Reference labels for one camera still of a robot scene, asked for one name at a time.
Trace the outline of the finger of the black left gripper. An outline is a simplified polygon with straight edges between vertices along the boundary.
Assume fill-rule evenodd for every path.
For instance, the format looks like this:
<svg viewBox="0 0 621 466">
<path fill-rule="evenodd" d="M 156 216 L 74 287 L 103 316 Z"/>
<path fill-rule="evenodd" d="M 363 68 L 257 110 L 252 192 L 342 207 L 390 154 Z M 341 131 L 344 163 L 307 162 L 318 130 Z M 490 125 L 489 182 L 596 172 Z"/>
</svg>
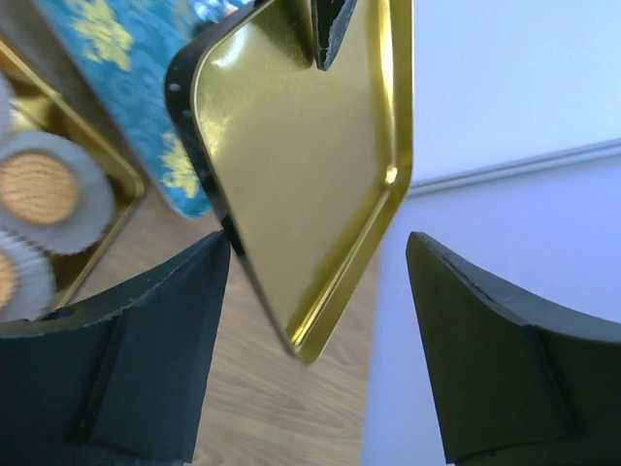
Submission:
<svg viewBox="0 0 621 466">
<path fill-rule="evenodd" d="M 319 70 L 327 71 L 336 59 L 356 4 L 356 0 L 310 1 L 314 58 Z"/>
</svg>

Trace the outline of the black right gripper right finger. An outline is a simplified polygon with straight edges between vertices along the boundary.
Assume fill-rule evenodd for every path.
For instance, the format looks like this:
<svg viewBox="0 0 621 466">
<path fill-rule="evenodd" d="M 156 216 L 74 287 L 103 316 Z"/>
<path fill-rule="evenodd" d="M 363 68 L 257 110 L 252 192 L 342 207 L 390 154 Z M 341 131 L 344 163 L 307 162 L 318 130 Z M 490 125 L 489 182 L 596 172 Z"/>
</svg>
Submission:
<svg viewBox="0 0 621 466">
<path fill-rule="evenodd" d="M 543 299 L 421 232 L 406 257 L 447 463 L 619 463 L 618 323 Z"/>
</svg>

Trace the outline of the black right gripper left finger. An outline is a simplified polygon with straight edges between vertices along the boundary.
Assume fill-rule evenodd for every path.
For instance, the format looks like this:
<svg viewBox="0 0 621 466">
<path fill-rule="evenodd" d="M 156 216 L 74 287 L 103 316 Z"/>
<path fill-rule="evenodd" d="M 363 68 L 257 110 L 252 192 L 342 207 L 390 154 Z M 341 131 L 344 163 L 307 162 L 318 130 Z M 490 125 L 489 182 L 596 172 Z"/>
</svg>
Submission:
<svg viewBox="0 0 621 466">
<path fill-rule="evenodd" d="M 3 324 L 2 463 L 191 461 L 229 264 L 213 232 L 88 299 Z"/>
</svg>

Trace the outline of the tan round biscuit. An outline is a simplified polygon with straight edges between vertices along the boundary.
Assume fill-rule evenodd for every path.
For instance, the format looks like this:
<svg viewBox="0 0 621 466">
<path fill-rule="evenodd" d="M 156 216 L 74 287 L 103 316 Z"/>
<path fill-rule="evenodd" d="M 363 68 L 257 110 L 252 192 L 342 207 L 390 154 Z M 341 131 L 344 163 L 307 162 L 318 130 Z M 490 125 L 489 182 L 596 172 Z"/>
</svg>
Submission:
<svg viewBox="0 0 621 466">
<path fill-rule="evenodd" d="M 11 258 L 0 253 L 0 308 L 4 309 L 12 300 L 17 286 L 17 274 Z"/>
</svg>

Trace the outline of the tan embossed sandwich biscuit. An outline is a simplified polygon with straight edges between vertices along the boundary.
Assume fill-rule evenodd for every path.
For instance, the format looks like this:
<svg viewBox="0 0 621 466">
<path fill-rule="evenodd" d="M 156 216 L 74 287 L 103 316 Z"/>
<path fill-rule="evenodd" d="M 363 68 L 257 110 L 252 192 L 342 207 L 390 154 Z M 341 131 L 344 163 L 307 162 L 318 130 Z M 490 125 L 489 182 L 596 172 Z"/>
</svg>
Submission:
<svg viewBox="0 0 621 466">
<path fill-rule="evenodd" d="M 68 218 L 79 205 L 80 185 L 72 170 L 43 152 L 18 152 L 1 163 L 1 205 L 35 225 Z"/>
</svg>

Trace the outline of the gold tin lid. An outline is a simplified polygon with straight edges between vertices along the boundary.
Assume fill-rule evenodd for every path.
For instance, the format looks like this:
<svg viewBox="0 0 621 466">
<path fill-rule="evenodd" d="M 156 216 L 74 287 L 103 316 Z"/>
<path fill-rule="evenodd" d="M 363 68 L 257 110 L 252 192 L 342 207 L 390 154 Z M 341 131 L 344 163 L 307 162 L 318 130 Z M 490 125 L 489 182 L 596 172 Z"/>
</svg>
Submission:
<svg viewBox="0 0 621 466">
<path fill-rule="evenodd" d="M 409 190 L 409 1 L 357 1 L 316 67 L 311 1 L 256 1 L 171 60 L 180 142 L 286 350 L 323 352 Z"/>
</svg>

